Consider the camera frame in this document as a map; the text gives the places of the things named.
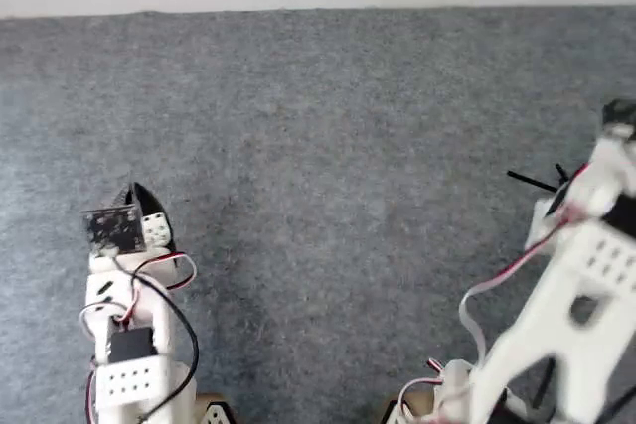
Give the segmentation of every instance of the red white wire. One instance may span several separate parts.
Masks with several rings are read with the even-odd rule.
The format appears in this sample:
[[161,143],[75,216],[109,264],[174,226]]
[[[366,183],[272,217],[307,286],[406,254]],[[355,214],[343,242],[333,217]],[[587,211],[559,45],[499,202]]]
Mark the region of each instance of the red white wire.
[[559,222],[544,238],[535,242],[533,246],[526,250],[521,257],[512,262],[510,265],[506,266],[490,280],[486,280],[485,282],[481,282],[477,285],[472,286],[466,292],[464,298],[462,298],[461,302],[459,303],[459,321],[462,323],[464,328],[468,330],[468,332],[472,335],[473,340],[475,341],[475,345],[477,346],[478,358],[476,367],[481,367],[481,365],[484,363],[484,360],[486,359],[486,338],[484,337],[484,332],[479,324],[471,317],[470,313],[468,313],[466,302],[469,298],[474,297],[475,295],[479,295],[480,293],[484,293],[488,290],[492,290],[493,288],[498,287],[510,277],[512,277],[519,271],[522,266],[524,266],[531,258],[533,258],[537,254],[537,252],[539,252],[542,247],[546,245],[546,243],[548,243],[550,239],[553,238],[553,236],[555,236],[557,232],[559,232],[568,223],[569,221],[567,219]]
[[[192,258],[190,258],[190,255],[184,252],[172,252],[166,255],[161,255],[159,257],[146,260],[145,262],[143,262],[141,265],[137,267],[137,269],[135,270],[135,273],[139,272],[145,266],[150,265],[152,263],[163,263],[163,262],[167,262],[168,260],[175,260],[177,258],[185,258],[190,263],[190,266],[192,267],[192,272],[184,280],[181,280],[180,282],[174,283],[172,285],[168,285],[166,289],[179,290],[181,288],[185,288],[188,285],[190,285],[195,278],[197,278],[197,264]],[[137,288],[133,288],[132,300],[130,302],[130,306],[126,309],[123,316],[121,316],[120,318],[115,318],[114,321],[117,323],[122,323],[122,324],[127,323],[128,320],[132,318],[132,315],[135,310],[135,306],[137,305],[137,302],[139,301],[139,297],[140,297],[139,290]]]
[[416,384],[432,384],[432,385],[440,385],[443,381],[438,377],[419,377],[418,379],[413,379],[409,381],[407,384],[399,392],[399,396],[397,397],[397,409],[402,417],[406,420],[406,422],[410,424],[430,424],[435,422],[435,418],[432,416],[408,416],[404,411],[404,395],[406,392]]
[[90,327],[88,326],[88,323],[86,322],[86,313],[94,308],[101,308],[101,309],[106,309],[106,308],[111,308],[111,307],[117,307],[118,311],[121,313],[110,313],[110,316],[113,317],[114,320],[120,319],[120,317],[123,317],[127,310],[128,307],[126,307],[125,305],[122,305],[119,302],[94,302],[94,303],[89,303],[88,305],[86,305],[85,307],[83,307],[81,309],[81,311],[79,312],[79,325],[81,326],[81,330],[84,332],[84,334],[89,337],[91,340],[95,340],[95,335],[92,332],[92,330],[90,329]]
[[177,258],[186,259],[188,261],[188,263],[190,263],[190,266],[192,267],[192,272],[191,272],[190,275],[188,275],[188,277],[186,277],[184,280],[181,280],[180,282],[173,283],[172,285],[168,285],[166,287],[168,290],[179,290],[181,288],[187,287],[188,285],[190,285],[194,281],[195,278],[197,278],[197,264],[190,257],[190,255],[188,255],[187,253],[184,253],[184,252],[172,252],[172,253],[168,253],[166,255],[161,255],[159,257],[151,258],[151,259],[146,260],[145,262],[143,262],[141,265],[139,265],[137,267],[137,269],[135,270],[135,272],[140,271],[145,266],[150,265],[151,263],[162,263],[162,262],[166,262],[168,260],[175,260]]
[[430,367],[433,371],[436,371],[437,373],[441,373],[442,370],[444,369],[444,366],[442,366],[441,362],[439,362],[437,359],[433,357],[430,357],[429,359],[426,360],[426,365]]
[[139,290],[136,288],[133,288],[132,301],[130,302],[130,306],[128,307],[128,309],[126,310],[126,312],[123,314],[121,318],[113,318],[113,320],[117,323],[124,323],[124,324],[127,323],[128,320],[132,318],[132,314],[135,311],[135,306],[137,305],[138,301],[139,301]]

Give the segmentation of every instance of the white plastic bracket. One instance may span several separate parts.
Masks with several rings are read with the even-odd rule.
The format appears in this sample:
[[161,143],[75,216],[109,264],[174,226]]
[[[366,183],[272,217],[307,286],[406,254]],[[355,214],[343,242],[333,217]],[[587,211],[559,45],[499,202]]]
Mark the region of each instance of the white plastic bracket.
[[[485,423],[508,382],[548,356],[559,364],[560,412],[580,424],[600,414],[636,330],[636,242],[594,219],[567,228],[517,321],[473,370],[471,424]],[[571,315],[580,296],[600,300],[584,325]]]
[[156,355],[97,368],[98,411],[133,402],[163,398],[170,392],[170,359]]

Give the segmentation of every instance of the cable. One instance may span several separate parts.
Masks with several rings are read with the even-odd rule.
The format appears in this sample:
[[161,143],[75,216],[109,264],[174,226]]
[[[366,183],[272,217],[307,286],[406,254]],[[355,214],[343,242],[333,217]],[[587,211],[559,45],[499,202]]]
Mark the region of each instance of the cable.
[[[166,288],[168,290],[178,290],[180,288],[185,288],[188,285],[190,285],[195,278],[197,278],[197,264],[194,262],[194,260],[192,258],[190,258],[190,256],[184,252],[173,252],[173,253],[168,253],[166,255],[161,255],[160,257],[156,257],[156,258],[151,258],[149,260],[146,260],[145,262],[143,262],[141,265],[139,265],[135,271],[133,272],[133,276],[137,276],[139,271],[145,267],[146,265],[149,265],[151,263],[161,263],[161,262],[165,262],[168,260],[173,260],[176,258],[186,258],[188,260],[188,262],[190,262],[190,265],[192,267],[192,273],[190,275],[188,275],[185,279],[181,280],[180,282],[174,283],[172,285],[168,285]],[[130,306],[128,307],[128,309],[126,310],[126,313],[124,313],[124,315],[121,318],[116,318],[114,319],[115,322],[123,324],[124,326],[127,325],[128,320],[130,320],[132,318],[132,314],[134,313],[134,309],[135,306],[137,305],[137,302],[139,301],[140,298],[140,294],[139,294],[139,290],[137,290],[134,287],[134,278],[131,277],[130,279],[130,288],[132,289],[132,302],[130,303]]]
[[92,384],[95,379],[95,374],[96,374],[96,371],[95,369],[93,369],[88,374],[88,380],[86,382],[86,403],[85,403],[84,411],[86,414],[87,424],[95,424],[96,422],[94,413],[92,412]]
[[479,368],[484,363],[486,359],[486,338],[484,337],[484,332],[479,326],[479,324],[470,316],[468,313],[468,309],[466,306],[466,302],[470,297],[474,297],[481,293],[487,292],[488,290],[492,290],[495,287],[498,287],[510,277],[512,277],[515,273],[519,271],[519,269],[526,264],[532,257],[534,257],[541,248],[548,243],[548,241],[564,226],[569,223],[568,219],[564,219],[559,222],[544,238],[535,242],[533,246],[528,248],[524,252],[524,254],[519,257],[517,260],[512,262],[510,265],[503,268],[495,277],[490,280],[486,280],[485,282],[478,283],[477,285],[473,285],[464,295],[461,302],[459,302],[459,321],[464,326],[468,333],[470,333],[475,341],[475,345],[477,346],[477,364],[475,367]]
[[508,171],[506,174],[517,181],[530,184],[536,188],[548,191],[549,193],[555,193],[558,190],[558,188],[551,186],[550,184],[542,183],[541,181],[537,181],[536,179],[529,178],[528,176],[524,176],[523,174],[519,174],[514,171]]
[[432,384],[434,386],[438,386],[443,384],[443,381],[439,378],[435,377],[419,377],[418,379],[413,379],[409,381],[407,384],[399,392],[399,396],[397,397],[397,409],[399,409],[400,414],[406,420],[406,422],[411,424],[420,424],[420,423],[433,423],[435,420],[428,416],[414,416],[409,417],[404,412],[404,395],[408,391],[410,387],[415,386],[416,384]]
[[430,367],[433,371],[436,371],[437,374],[440,374],[442,370],[444,369],[444,366],[442,366],[441,362],[439,362],[437,359],[433,357],[430,357],[429,359],[426,360],[426,365]]
[[190,266],[192,267],[192,273],[188,275],[185,279],[177,283],[173,283],[172,285],[168,285],[166,288],[168,290],[178,290],[180,288],[184,288],[190,285],[194,281],[194,279],[197,278],[197,264],[190,257],[190,255],[188,255],[185,252],[172,252],[166,255],[161,255],[159,257],[150,258],[146,260],[145,262],[143,262],[141,265],[139,265],[137,268],[135,268],[133,275],[137,276],[142,268],[144,268],[146,265],[150,265],[151,263],[161,263],[161,262],[166,262],[168,260],[174,260],[177,258],[185,258],[188,261],[188,263],[190,263]]
[[548,359],[548,364],[546,365],[546,370],[544,371],[544,377],[541,379],[541,383],[539,384],[539,388],[535,393],[535,397],[533,397],[533,400],[531,401],[531,406],[534,409],[539,409],[541,403],[544,402],[544,397],[546,397],[548,386],[550,386],[550,381],[552,381],[553,379],[556,365],[557,361],[553,357]]
[[616,399],[614,402],[609,404],[603,412],[600,414],[599,418],[596,420],[594,424],[607,424],[614,417],[618,415],[623,408],[631,402],[632,399],[636,397],[636,385],[630,387],[625,391],[625,393]]
[[165,295],[159,289],[159,287],[157,287],[154,283],[147,280],[143,276],[137,275],[136,272],[129,272],[128,270],[123,268],[121,264],[119,263],[119,261],[116,259],[116,257],[111,257],[111,258],[119,271],[127,275],[130,275],[131,282],[134,282],[134,280],[138,280],[143,285],[154,290],[166,302],[166,304],[172,309],[174,314],[177,316],[179,321],[183,324],[186,331],[188,332],[188,335],[190,336],[190,340],[192,341],[192,363],[190,364],[190,369],[188,370],[186,377],[184,377],[181,384],[179,384],[170,394],[168,394],[165,399],[159,402],[159,404],[157,404],[152,409],[150,409],[149,411],[139,416],[138,423],[141,424],[147,421],[150,418],[150,416],[152,416],[155,412],[157,412],[159,409],[165,406],[168,402],[170,402],[175,397],[177,397],[181,393],[181,391],[183,391],[186,388],[186,386],[190,383],[190,381],[195,375],[195,371],[197,370],[197,366],[199,364],[199,342],[197,340],[197,334],[195,333],[194,329],[192,328],[192,325],[190,325],[190,322],[188,321],[186,316],[183,314],[181,309],[177,305],[175,305],[175,303],[172,300],[170,300],[170,298],[167,295]]
[[92,308],[97,308],[97,307],[101,307],[101,308],[106,308],[106,307],[117,307],[119,310],[122,310],[123,313],[121,315],[111,315],[111,317],[113,318],[113,320],[115,320],[116,323],[117,320],[120,320],[121,317],[123,317],[127,310],[128,307],[126,307],[125,305],[119,303],[119,302],[113,302],[113,301],[101,301],[101,302],[93,302],[93,303],[89,303],[88,305],[86,305],[85,307],[83,307],[80,311],[79,311],[79,326],[81,327],[81,330],[84,332],[84,334],[89,337],[91,340],[95,340],[95,335],[92,332],[92,330],[90,329],[90,327],[88,326],[88,323],[86,322],[86,312]]

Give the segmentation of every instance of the black cable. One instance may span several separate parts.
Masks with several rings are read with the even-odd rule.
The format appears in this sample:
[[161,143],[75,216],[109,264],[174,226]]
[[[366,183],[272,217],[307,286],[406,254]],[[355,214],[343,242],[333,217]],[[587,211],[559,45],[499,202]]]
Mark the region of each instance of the black cable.
[[506,173],[508,176],[510,176],[513,179],[516,179],[518,181],[521,181],[523,183],[528,183],[531,184],[537,188],[543,189],[545,191],[550,191],[551,193],[555,193],[556,191],[558,191],[558,188],[551,186],[550,184],[546,184],[546,183],[542,183],[541,181],[537,181],[536,179],[532,179],[529,178],[528,176],[524,176],[522,174],[516,173],[514,171],[508,171]]
[[634,397],[636,397],[636,385],[627,389],[625,394],[609,404],[600,414],[595,424],[607,424],[616,417],[618,413],[623,410],[623,407],[629,404]]
[[544,397],[546,397],[548,386],[550,386],[550,381],[552,381],[553,379],[556,365],[557,361],[553,357],[548,359],[548,364],[546,365],[546,370],[544,371],[544,377],[541,379],[541,383],[539,384],[539,388],[535,393],[535,397],[533,397],[533,400],[531,401],[531,406],[533,406],[534,409],[539,409],[541,403],[544,402]]
[[562,186],[567,181],[569,181],[569,174],[565,171],[563,166],[559,163],[555,164],[555,168],[558,171],[558,184]]
[[136,275],[134,272],[129,272],[128,270],[123,268],[115,257],[112,257],[112,261],[114,262],[115,266],[120,271],[122,271],[126,275],[130,275],[131,283],[134,282],[135,280],[139,280],[143,285],[150,287],[157,294],[159,294],[159,296],[166,302],[166,304],[168,304],[168,306],[175,313],[179,321],[183,324],[186,331],[188,332],[188,335],[190,336],[190,340],[192,341],[192,363],[190,364],[190,369],[188,370],[188,374],[186,374],[186,377],[184,377],[181,384],[179,384],[179,386],[177,386],[174,391],[168,394],[164,400],[162,400],[159,404],[154,406],[148,412],[145,412],[144,414],[139,416],[138,422],[139,424],[141,424],[142,422],[147,421],[150,418],[150,416],[152,416],[155,412],[157,412],[159,409],[161,409],[163,406],[165,406],[167,403],[169,403],[171,400],[177,397],[179,393],[181,393],[181,391],[183,391],[186,388],[186,386],[190,383],[190,381],[192,381],[192,378],[195,375],[195,371],[197,370],[197,366],[199,365],[199,341],[197,340],[197,334],[192,328],[192,325],[190,325],[190,322],[188,321],[186,316],[183,314],[181,309],[177,307],[177,305],[175,305],[175,303],[172,300],[170,300],[170,298],[167,295],[165,295],[155,284],[153,284],[149,280],[145,279],[144,277],[140,275]]
[[95,374],[95,371],[91,371],[88,374],[88,382],[86,383],[86,403],[84,406],[84,411],[86,413],[87,424],[94,424],[94,422],[92,422],[92,419],[90,418],[90,415],[91,415],[90,407],[92,406],[92,402],[90,400],[90,389],[92,388],[92,377],[94,376],[94,374]]

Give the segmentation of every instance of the bracket hole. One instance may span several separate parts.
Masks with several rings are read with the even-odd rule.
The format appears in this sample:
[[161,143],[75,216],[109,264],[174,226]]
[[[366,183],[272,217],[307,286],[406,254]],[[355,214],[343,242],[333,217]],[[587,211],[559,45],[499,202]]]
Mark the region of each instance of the bracket hole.
[[588,297],[586,295],[579,295],[572,302],[569,308],[569,317],[577,324],[581,326],[590,325],[590,321],[594,314],[599,310],[601,300]]

